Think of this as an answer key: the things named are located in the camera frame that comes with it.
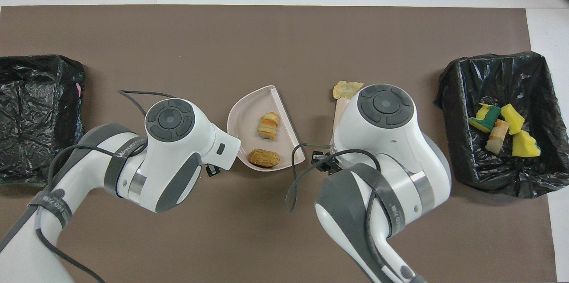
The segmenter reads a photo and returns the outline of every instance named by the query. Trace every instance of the circular control button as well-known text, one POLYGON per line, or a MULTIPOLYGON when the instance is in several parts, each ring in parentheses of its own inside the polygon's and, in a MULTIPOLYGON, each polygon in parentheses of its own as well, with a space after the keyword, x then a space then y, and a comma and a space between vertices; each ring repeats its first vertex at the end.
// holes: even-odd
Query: circular control button
POLYGON ((176 129, 176 135, 178 136, 185 135, 185 133, 187 133, 187 131, 191 129, 192 123, 193 123, 193 116, 191 115, 186 116, 180 127, 176 129))
POLYGON ((150 109, 150 111, 148 111, 148 114, 146 115, 146 120, 148 122, 156 121, 156 118, 158 117, 158 113, 160 113, 160 111, 162 111, 163 108, 164 108, 164 102, 160 102, 160 103, 154 105, 154 107, 152 107, 150 109))
POLYGON ((399 97, 391 92, 380 92, 373 98, 373 107, 383 114, 397 112, 400 105, 401 101, 399 97))
POLYGON ((189 105, 186 101, 182 101, 181 99, 170 99, 168 101, 168 105, 173 108, 179 109, 182 113, 188 113, 192 111, 192 106, 189 105))
POLYGON ((164 129, 174 129, 181 123, 181 114, 174 109, 166 109, 158 117, 158 124, 164 129))
POLYGON ((403 277, 405 277, 405 279, 410 279, 413 277, 413 271, 409 267, 402 265, 401 266, 401 275, 403 275, 403 277))
POLYGON ((372 97, 375 93, 385 91, 388 88, 385 84, 374 84, 364 88, 360 95, 363 97, 372 97))
POLYGON ((159 141, 168 141, 172 140, 172 132, 166 131, 164 129, 160 129, 158 125, 153 125, 150 127, 150 133, 159 141))

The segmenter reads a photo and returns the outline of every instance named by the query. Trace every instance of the green sponge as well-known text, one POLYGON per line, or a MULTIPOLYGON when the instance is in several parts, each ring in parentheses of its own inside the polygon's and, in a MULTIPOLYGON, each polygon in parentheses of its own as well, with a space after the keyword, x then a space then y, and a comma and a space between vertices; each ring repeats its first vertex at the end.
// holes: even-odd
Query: green sponge
POLYGON ((481 106, 481 108, 478 110, 478 112, 476 112, 476 119, 483 120, 484 117, 486 117, 486 114, 488 114, 488 110, 490 109, 491 105, 484 103, 478 104, 481 106))
POLYGON ((473 127, 477 128, 478 130, 488 133, 494 127, 494 123, 496 123, 496 119, 498 119, 498 115, 500 115, 501 110, 502 109, 500 109, 499 107, 491 105, 488 108, 488 113, 486 113, 484 119, 481 120, 481 119, 476 119, 476 117, 471 117, 468 120, 468 123, 473 127))

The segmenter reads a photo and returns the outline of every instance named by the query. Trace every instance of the yellow sponge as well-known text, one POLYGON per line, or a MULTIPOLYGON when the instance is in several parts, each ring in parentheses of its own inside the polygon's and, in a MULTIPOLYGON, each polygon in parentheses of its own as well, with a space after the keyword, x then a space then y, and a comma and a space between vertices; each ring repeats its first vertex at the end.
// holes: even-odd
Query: yellow sponge
POLYGON ((520 131, 512 137, 512 155, 514 157, 538 157, 541 149, 535 139, 526 131, 520 131))
POLYGON ((514 107, 508 103, 502 107, 500 114, 504 117, 504 120, 510 123, 510 134, 514 135, 519 131, 522 131, 522 125, 524 125, 524 117, 522 117, 514 107))

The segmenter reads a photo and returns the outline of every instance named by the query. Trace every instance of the black strap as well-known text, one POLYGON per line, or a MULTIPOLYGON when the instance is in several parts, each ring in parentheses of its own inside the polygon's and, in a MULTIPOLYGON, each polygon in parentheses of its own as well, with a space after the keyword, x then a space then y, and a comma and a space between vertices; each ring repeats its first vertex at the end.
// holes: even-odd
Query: black strap
POLYGON ((382 202, 385 212, 389 217, 390 233, 388 238, 398 234, 405 227, 405 215, 401 202, 385 177, 376 170, 365 164, 350 166, 349 170, 354 171, 365 183, 372 188, 373 194, 382 202))
POLYGON ((73 213, 63 198, 49 190, 42 190, 28 203, 28 206, 41 206, 58 218, 61 227, 64 228, 73 213))
POLYGON ((126 160, 136 149, 144 145, 146 139, 141 136, 133 137, 124 143, 111 157, 105 172, 105 190, 119 198, 122 197, 116 190, 116 183, 126 164, 126 160))

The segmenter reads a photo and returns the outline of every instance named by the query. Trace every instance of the black cable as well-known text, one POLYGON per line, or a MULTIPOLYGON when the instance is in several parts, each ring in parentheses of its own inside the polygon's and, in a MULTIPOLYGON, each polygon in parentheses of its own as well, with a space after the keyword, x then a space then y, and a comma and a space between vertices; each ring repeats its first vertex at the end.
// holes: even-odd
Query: black cable
MULTIPOLYGON (((323 149, 329 149, 330 145, 301 143, 301 144, 297 145, 296 147, 294 147, 293 152, 291 153, 291 158, 290 158, 290 161, 293 164, 293 181, 297 179, 297 168, 294 164, 294 154, 301 147, 321 147, 323 149)), ((298 200, 298 186, 294 186, 294 201, 293 201, 293 206, 291 207, 291 211, 294 210, 294 208, 297 206, 297 200, 298 200)))
POLYGON ((310 172, 312 171, 315 167, 322 165, 323 163, 326 163, 328 161, 331 161, 333 158, 343 155, 343 154, 348 154, 348 153, 361 153, 364 155, 367 155, 368 157, 370 157, 370 159, 372 159, 374 165, 376 166, 376 170, 381 171, 381 167, 380 167, 380 162, 377 160, 376 157, 374 157, 374 155, 366 150, 360 150, 360 149, 349 149, 349 150, 343 150, 343 151, 339 151, 336 152, 334 154, 330 154, 327 157, 321 159, 320 161, 317 161, 316 163, 312 164, 311 166, 309 166, 309 168, 307 168, 304 172, 301 173, 300 176, 296 177, 295 176, 295 180, 293 181, 293 183, 291 184, 289 191, 286 194, 286 198, 284 199, 284 203, 286 204, 286 210, 288 213, 292 213, 294 210, 295 206, 292 206, 292 208, 289 208, 290 205, 290 196, 293 193, 293 191, 295 191, 297 189, 298 184, 302 181, 302 179, 310 172))
POLYGON ((61 257, 65 261, 69 262, 70 264, 75 265, 75 267, 84 271, 88 275, 91 275, 94 279, 97 280, 97 282, 105 283, 105 281, 99 275, 97 275, 97 273, 95 273, 94 271, 92 271, 91 269, 86 267, 85 265, 77 262, 75 259, 71 258, 67 254, 63 253, 60 249, 55 247, 53 244, 51 244, 51 242, 49 242, 47 240, 47 238, 45 238, 45 236, 41 232, 41 228, 36 229, 36 235, 37 235, 37 238, 39 238, 39 240, 43 243, 43 245, 45 245, 45 247, 48 248, 51 252, 57 254, 59 257, 61 257))
POLYGON ((132 103, 134 103, 134 105, 136 105, 136 107, 142 112, 142 115, 146 116, 146 111, 142 108, 142 105, 140 105, 140 103, 136 102, 136 100, 134 98, 132 98, 132 96, 128 95, 126 91, 120 89, 120 90, 118 90, 118 93, 120 93, 122 96, 126 97, 132 103))
POLYGON ((142 115, 146 116, 146 111, 142 108, 142 106, 136 102, 136 100, 134 98, 132 98, 129 94, 146 94, 146 95, 159 95, 159 96, 165 96, 165 97, 170 97, 175 99, 175 96, 172 96, 170 94, 165 94, 165 93, 160 93, 160 92, 148 92, 148 91, 126 91, 124 89, 120 89, 117 91, 118 93, 120 93, 122 96, 126 97, 127 99, 129 99, 132 103, 134 103, 134 105, 136 105, 136 107, 142 112, 142 115))
POLYGON ((93 145, 84 145, 84 144, 75 144, 75 145, 71 145, 70 147, 66 147, 65 149, 61 150, 61 152, 59 152, 51 161, 51 164, 49 165, 49 170, 47 172, 47 186, 45 186, 46 190, 53 190, 53 187, 55 186, 55 184, 53 184, 53 177, 55 175, 55 168, 57 166, 57 162, 59 160, 61 160, 61 158, 69 153, 70 151, 73 151, 75 149, 88 149, 88 150, 95 150, 95 151, 99 151, 101 153, 105 153, 107 155, 112 156, 114 153, 111 151, 107 151, 105 149, 101 149, 100 147, 95 147, 93 145))
MULTIPOLYGON (((370 252, 372 253, 372 257, 376 260, 376 262, 378 262, 378 264, 383 264, 384 266, 386 266, 391 271, 391 273, 396 275, 396 277, 398 279, 401 279, 400 275, 393 269, 393 267, 381 255, 380 250, 377 249, 377 246, 373 240, 372 233, 370 232, 372 229, 372 226, 371 226, 372 206, 373 206, 374 200, 378 201, 378 203, 380 204, 380 207, 383 210, 385 216, 388 215, 388 212, 387 212, 387 208, 386 208, 384 202, 378 197, 377 192, 373 189, 373 187, 370 184, 368 184, 368 186, 370 186, 370 188, 372 189, 372 192, 369 194, 368 206, 365 209, 365 226, 364 226, 365 241, 368 245, 370 252)), ((389 222, 389 221, 388 221, 388 226, 389 226, 389 233, 391 234, 392 225, 391 225, 391 222, 389 222)))

